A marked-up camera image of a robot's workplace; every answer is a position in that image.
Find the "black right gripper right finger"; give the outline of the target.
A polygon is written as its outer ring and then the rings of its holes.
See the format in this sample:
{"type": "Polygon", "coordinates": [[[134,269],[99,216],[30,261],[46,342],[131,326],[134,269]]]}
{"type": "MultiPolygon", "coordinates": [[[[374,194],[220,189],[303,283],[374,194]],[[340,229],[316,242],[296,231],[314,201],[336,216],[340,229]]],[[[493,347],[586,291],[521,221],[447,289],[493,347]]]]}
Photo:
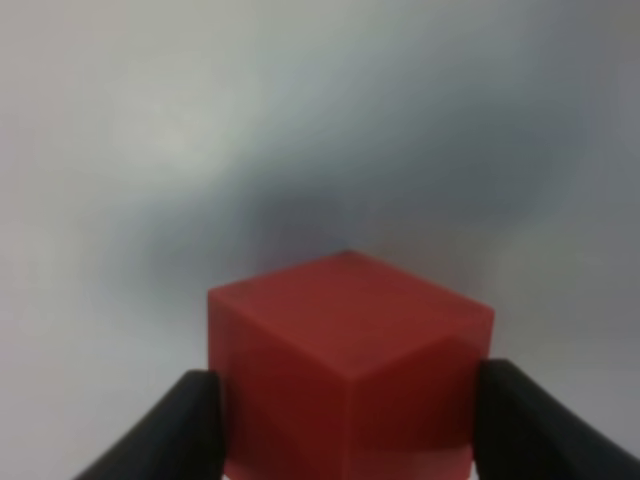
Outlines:
{"type": "Polygon", "coordinates": [[[480,479],[637,479],[639,460],[512,362],[481,364],[473,454],[480,479]]]}

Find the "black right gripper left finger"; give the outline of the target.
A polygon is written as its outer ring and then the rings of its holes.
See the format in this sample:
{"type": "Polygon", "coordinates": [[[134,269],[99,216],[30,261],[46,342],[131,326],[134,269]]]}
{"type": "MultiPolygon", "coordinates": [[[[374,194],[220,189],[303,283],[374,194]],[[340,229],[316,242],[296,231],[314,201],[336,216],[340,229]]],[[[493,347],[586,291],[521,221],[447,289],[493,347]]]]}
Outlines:
{"type": "Polygon", "coordinates": [[[213,371],[191,370],[78,477],[221,479],[225,458],[219,377],[213,371]]]}

